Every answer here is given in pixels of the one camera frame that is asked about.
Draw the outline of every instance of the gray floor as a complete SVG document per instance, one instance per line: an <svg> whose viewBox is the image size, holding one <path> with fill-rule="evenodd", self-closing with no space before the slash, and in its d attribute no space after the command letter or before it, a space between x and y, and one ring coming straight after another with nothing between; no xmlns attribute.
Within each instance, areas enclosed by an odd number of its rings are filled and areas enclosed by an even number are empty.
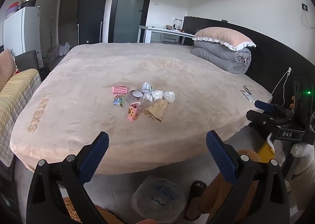
<svg viewBox="0 0 315 224"><path fill-rule="evenodd" d="M226 141L226 143L232 145L236 150L252 149L257 151L263 145L264 140L253 128L247 126ZM183 190L186 198L188 198L190 185L193 181L202 180L209 184L218 172L218 167L209 153L146 172L96 176L91 182L86 183L84 187L95 204L109 209L119 215L125 222L134 224L143 218L132 209L131 196L150 174L176 183ZM16 161L15 181L24 223L26 223L26 203L32 176L33 173L21 161ZM67 196L65 189L61 189L61 193L64 197ZM206 220L207 215L203 215L195 223L204 224ZM184 220L183 214L181 214L176 223L188 224L191 222Z"/></svg>
<svg viewBox="0 0 315 224"><path fill-rule="evenodd" d="M60 61L62 61L62 59L65 57L66 55L63 55L61 57L57 57L55 58L51 63L49 63L49 70L52 71L58 64Z"/></svg>

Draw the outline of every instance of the bed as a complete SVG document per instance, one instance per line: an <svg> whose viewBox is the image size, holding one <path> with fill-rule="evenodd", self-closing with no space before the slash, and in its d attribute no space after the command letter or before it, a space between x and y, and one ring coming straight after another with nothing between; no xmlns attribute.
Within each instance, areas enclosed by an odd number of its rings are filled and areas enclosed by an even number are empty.
<svg viewBox="0 0 315 224"><path fill-rule="evenodd" d="M183 161L207 151L206 133L222 140L249 124L246 112L259 111L240 92L244 85L255 100L271 94L244 74L231 74L190 53L191 47L165 44L80 45L73 48L36 90L19 115L10 147L34 171L77 154L105 131L110 145L97 174L144 171ZM148 82L174 91L161 123L113 105L113 85L140 89Z"/></svg>

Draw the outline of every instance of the cable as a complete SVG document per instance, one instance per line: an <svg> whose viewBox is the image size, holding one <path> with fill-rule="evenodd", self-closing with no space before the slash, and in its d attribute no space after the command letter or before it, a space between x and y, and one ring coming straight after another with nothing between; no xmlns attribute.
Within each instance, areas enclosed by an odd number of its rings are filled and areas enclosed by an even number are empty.
<svg viewBox="0 0 315 224"><path fill-rule="evenodd" d="M282 104L282 106L284 106L284 104L285 104L285 99L284 99L284 86L285 86L285 84L286 84L286 82L287 82L287 80L288 80L289 75L290 75L290 73L287 74L287 78L285 79L285 82L284 82L284 84L283 84L283 104Z"/></svg>
<svg viewBox="0 0 315 224"><path fill-rule="evenodd" d="M281 82L281 80L283 79L283 77L280 79L280 81L278 82L278 84L276 85L275 89L273 90L273 92L271 93L271 95L275 92L276 88L278 87L279 83Z"/></svg>
<svg viewBox="0 0 315 224"><path fill-rule="evenodd" d="M306 19L306 11L305 11L305 10L304 10L304 16L305 16L306 23L309 25L309 27L306 26L306 28L308 28L308 29L313 29L313 28L315 28L315 26L312 27L312 26L308 23L308 20Z"/></svg>

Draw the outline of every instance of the white refrigerator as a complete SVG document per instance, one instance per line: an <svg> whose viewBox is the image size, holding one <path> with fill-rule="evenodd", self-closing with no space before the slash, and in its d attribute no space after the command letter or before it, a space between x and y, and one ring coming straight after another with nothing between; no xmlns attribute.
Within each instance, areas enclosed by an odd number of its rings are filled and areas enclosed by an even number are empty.
<svg viewBox="0 0 315 224"><path fill-rule="evenodd" d="M39 35L40 7L24 7L3 25L4 48L13 56L36 50L39 68L44 67Z"/></svg>

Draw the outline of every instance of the white tissue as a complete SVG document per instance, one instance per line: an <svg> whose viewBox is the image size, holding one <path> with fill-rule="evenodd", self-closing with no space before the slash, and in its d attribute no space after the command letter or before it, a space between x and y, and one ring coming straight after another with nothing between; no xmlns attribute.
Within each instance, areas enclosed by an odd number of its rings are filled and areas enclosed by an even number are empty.
<svg viewBox="0 0 315 224"><path fill-rule="evenodd" d="M151 95L154 101L158 100L158 99L163 99L163 91L152 91Z"/></svg>
<svg viewBox="0 0 315 224"><path fill-rule="evenodd" d="M164 98L168 103L173 103L176 98L175 92L173 91L164 92Z"/></svg>

